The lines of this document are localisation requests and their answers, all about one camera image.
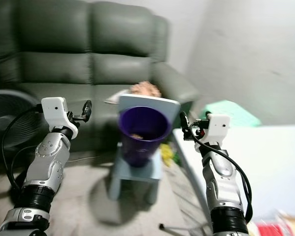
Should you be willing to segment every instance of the yellow object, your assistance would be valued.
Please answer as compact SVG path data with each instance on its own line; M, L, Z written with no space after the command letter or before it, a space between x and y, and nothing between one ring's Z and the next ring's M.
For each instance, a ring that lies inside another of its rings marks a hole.
M160 145L161 152L162 152L162 159L165 165L170 167L171 159L173 158L173 152L168 144L161 144Z

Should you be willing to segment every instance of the purple cup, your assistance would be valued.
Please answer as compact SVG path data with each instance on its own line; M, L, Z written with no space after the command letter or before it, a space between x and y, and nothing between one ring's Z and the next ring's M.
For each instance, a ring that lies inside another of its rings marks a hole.
M122 154L133 167L143 167L155 153L162 140L170 133L168 119L150 107L132 107L121 113ZM139 135L143 139L132 137Z

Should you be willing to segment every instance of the white wall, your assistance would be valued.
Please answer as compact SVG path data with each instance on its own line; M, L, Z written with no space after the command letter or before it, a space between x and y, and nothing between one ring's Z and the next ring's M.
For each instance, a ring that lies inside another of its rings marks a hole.
M232 100L265 124L295 123L295 0L212 0L187 77L205 103Z
M208 0L107 0L144 6L170 22L168 63L185 72Z

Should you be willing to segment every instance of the wire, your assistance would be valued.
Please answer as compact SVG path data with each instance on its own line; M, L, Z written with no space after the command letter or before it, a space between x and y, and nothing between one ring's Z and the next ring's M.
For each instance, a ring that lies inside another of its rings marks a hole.
M30 149L30 148L36 148L36 147L37 147L37 145L32 145L32 146L24 147L24 148L20 149L20 150L16 153L16 155L14 155L13 160L12 160L12 162L11 162L11 164L10 164L10 170L9 170L9 172L10 172L10 176L11 176L13 182L16 183L16 180L15 180L15 177L14 177L14 163L15 163L16 158L17 158L18 155L19 155L21 152L23 152L24 150L27 150L27 149Z
M243 184L243 188L244 188L244 192L245 192L245 196L247 199L247 210L246 210L246 215L245 215L245 220L247 223L249 223L249 221L252 218L252 214L253 214L253 210L252 210L252 205L251 205L251 200L252 200L252 192L251 192L251 186L249 183L249 180L246 176L246 174L244 173L244 171L241 169L241 167L234 161L232 160L229 156L227 156L226 154L222 153L221 151L218 151L215 148L212 148L204 143L202 143L193 133L192 128L194 126L195 123L192 123L189 127L191 135L194 139L195 142L197 142L198 144L206 147L207 149L221 155L222 157L224 157L226 160L228 160L230 163L232 163L236 169L239 171L240 175L241 175L241 180L242 180L242 184Z
M1 143L0 143L0 151L1 151L1 155L4 161L4 167L5 167L5 171L6 171L6 175L8 177L8 180L11 184L11 186L13 188L15 188L16 190L20 191L20 188L18 186L18 184L16 183L15 179L10 175L9 173L9 168L7 166L7 162L6 162L6 158L5 158L5 154L4 154L4 142L5 142L5 138L6 135L8 134L9 130L11 129L11 127L13 126L14 123L16 123L17 120L19 120L22 116L24 116L25 114L32 112L32 111L36 111L36 107L32 107L22 113L20 113L9 125L8 127L5 129L3 136L1 138Z
M70 160L70 161L67 161L67 162L69 163L69 162L75 162L75 161L82 161L82 160L87 160L87 159L94 159L94 158L97 158L97 157L100 157L100 156L84 157L84 158L80 158L80 159L76 159L76 160Z

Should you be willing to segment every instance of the white table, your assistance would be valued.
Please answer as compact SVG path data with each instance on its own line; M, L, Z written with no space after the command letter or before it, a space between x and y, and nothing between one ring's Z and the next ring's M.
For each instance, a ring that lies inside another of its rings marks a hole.
M181 129L173 130L173 140L193 188L210 222L201 155L193 141L184 141ZM246 173L252 187L253 219L273 216L277 210L295 215L295 126L231 128L222 149ZM237 183L246 209L239 173Z

